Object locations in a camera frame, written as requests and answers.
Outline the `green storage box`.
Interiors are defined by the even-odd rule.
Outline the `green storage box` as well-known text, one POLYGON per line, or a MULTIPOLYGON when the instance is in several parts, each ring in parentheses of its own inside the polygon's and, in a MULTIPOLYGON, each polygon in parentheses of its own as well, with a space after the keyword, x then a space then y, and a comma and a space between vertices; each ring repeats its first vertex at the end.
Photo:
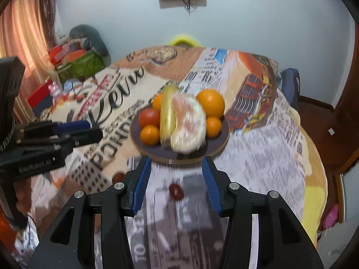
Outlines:
POLYGON ((87 79, 105 68, 103 58, 96 51, 88 51, 83 56, 57 69, 62 83, 70 79, 87 79))

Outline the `large orange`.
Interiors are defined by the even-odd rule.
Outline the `large orange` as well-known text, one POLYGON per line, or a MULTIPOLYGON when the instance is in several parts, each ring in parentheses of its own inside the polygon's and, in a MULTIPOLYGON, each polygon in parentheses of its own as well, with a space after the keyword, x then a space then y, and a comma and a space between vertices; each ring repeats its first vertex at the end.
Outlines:
POLYGON ((197 94, 196 99, 202 105, 207 117, 223 117, 225 101, 218 91, 214 89, 204 89, 197 94))
POLYGON ((152 108, 155 110, 161 110, 162 94, 159 93, 152 101, 152 108))

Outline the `small mandarin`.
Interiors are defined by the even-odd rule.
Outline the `small mandarin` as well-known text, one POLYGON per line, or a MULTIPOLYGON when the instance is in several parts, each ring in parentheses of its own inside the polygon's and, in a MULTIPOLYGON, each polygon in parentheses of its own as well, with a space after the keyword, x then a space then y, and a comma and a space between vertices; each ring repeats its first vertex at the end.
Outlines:
POLYGON ((222 122, 217 117, 208 117, 206 119, 206 136, 210 139, 218 137, 221 133, 222 122))
POLYGON ((160 142, 160 130, 153 125, 145 126, 140 132, 140 141, 147 146, 154 146, 160 142))

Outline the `yellow chair back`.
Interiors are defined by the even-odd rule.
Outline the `yellow chair back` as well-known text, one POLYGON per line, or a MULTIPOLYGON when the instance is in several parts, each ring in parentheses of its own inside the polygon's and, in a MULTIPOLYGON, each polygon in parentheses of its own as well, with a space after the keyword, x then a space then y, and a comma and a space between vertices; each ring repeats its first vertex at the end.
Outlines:
POLYGON ((187 46, 187 47, 201 47, 201 45, 193 38, 187 35, 177 35, 170 41, 170 46, 187 46))

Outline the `dark blue backpack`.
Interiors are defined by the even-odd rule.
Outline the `dark blue backpack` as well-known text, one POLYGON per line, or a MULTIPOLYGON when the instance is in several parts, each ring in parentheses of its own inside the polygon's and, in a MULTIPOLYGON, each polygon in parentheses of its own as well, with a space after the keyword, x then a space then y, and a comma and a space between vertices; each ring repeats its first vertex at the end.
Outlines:
POLYGON ((290 106, 295 110, 298 110, 301 86, 299 71, 294 68, 288 68, 283 70, 280 74, 282 77, 282 93, 290 106))

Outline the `red tomato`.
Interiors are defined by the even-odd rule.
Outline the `red tomato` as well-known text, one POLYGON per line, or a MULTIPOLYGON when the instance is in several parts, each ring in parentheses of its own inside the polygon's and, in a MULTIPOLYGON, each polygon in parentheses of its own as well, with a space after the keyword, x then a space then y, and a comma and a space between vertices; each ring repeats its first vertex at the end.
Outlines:
POLYGON ((153 108, 145 108, 139 113, 138 124, 143 129, 146 126, 160 127, 160 112, 153 108))

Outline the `red box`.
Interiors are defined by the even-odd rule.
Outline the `red box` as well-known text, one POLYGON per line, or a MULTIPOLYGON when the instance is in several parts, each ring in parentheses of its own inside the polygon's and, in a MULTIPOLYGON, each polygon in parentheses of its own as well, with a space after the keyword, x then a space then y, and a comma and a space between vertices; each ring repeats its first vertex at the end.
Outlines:
POLYGON ((53 105, 53 99, 49 90, 49 86, 52 83, 52 80, 46 81, 27 98, 28 104, 37 117, 41 115, 41 112, 53 105))

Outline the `pink slipper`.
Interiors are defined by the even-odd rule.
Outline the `pink slipper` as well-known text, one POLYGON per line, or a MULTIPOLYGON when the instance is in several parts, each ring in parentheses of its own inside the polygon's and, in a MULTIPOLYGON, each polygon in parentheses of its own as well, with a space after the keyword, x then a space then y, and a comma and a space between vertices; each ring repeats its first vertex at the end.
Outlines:
POLYGON ((332 207, 332 209, 328 212, 327 216, 325 216, 323 221, 323 228, 325 230, 328 228, 332 228, 338 220, 338 215, 339 215, 339 206, 336 203, 332 207))

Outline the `brown wooden door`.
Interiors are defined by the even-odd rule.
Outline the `brown wooden door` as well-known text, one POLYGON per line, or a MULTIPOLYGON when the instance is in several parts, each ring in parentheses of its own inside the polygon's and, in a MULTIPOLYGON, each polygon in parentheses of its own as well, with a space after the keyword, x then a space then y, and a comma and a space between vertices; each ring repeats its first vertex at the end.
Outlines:
POLYGON ((350 157, 335 174, 344 174, 358 159, 358 24, 355 23, 354 53, 341 97, 334 110, 336 118, 346 124, 347 142, 356 145, 350 157))

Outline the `small mandarin front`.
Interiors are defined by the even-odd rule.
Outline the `small mandarin front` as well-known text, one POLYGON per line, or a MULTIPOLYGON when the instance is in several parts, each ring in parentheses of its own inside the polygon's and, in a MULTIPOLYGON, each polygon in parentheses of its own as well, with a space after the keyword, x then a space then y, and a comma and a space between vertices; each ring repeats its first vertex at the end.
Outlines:
POLYGON ((217 117, 208 117, 206 119, 206 136, 210 139, 218 137, 221 133, 222 122, 217 117))

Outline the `large orange front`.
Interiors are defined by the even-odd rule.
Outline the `large orange front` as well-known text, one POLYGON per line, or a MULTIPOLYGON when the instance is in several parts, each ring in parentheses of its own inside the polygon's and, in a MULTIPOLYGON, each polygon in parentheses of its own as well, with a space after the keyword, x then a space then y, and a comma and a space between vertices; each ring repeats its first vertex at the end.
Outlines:
POLYGON ((197 94, 196 99, 202 105, 207 117, 223 117, 225 101, 218 91, 214 89, 204 89, 197 94))

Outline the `newspaper print tablecloth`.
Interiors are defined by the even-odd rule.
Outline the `newspaper print tablecloth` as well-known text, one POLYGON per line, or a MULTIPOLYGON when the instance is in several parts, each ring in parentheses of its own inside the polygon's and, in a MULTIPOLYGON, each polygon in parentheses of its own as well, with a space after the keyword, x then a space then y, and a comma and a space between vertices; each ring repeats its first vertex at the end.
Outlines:
MULTIPOLYGON (((138 111, 168 86, 189 95, 216 89, 225 101, 230 133, 215 159, 230 178, 258 193, 277 189, 312 241, 326 203, 319 153, 280 87, 279 65, 261 55, 217 48, 151 47, 96 73, 41 114, 42 120, 88 120, 100 143, 76 149, 64 168, 32 179, 30 225, 15 235, 23 266, 65 202, 78 189, 102 191, 118 171, 131 169, 142 148, 130 129, 138 111)), ((127 220, 136 267, 214 268, 224 242, 224 219, 212 211, 201 175, 202 157, 174 164, 153 158, 145 202, 127 220)))

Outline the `peeled pomelo piece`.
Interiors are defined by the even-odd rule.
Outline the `peeled pomelo piece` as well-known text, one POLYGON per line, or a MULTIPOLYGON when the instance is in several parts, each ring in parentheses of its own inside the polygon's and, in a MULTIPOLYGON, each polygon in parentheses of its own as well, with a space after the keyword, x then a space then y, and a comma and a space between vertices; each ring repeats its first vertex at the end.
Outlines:
POLYGON ((190 154, 200 149, 206 138, 206 113, 191 95, 176 92, 172 98, 176 128, 170 139, 174 152, 190 154))

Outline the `orange brown curtain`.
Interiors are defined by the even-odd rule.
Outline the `orange brown curtain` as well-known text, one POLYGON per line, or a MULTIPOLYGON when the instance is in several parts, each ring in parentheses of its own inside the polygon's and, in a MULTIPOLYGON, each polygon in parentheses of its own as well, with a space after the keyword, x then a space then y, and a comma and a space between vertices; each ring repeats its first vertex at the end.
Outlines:
POLYGON ((1 57, 17 56, 29 72, 54 71, 45 13, 54 0, 10 0, 1 13, 1 57))

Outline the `dark red grape right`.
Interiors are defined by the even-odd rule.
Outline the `dark red grape right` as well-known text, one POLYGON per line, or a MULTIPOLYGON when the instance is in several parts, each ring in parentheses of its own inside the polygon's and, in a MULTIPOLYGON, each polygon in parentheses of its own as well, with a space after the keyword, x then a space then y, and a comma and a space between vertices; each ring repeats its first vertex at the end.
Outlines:
POLYGON ((184 198, 183 189, 180 185, 172 183, 169 185, 169 195, 172 200, 179 201, 184 198))

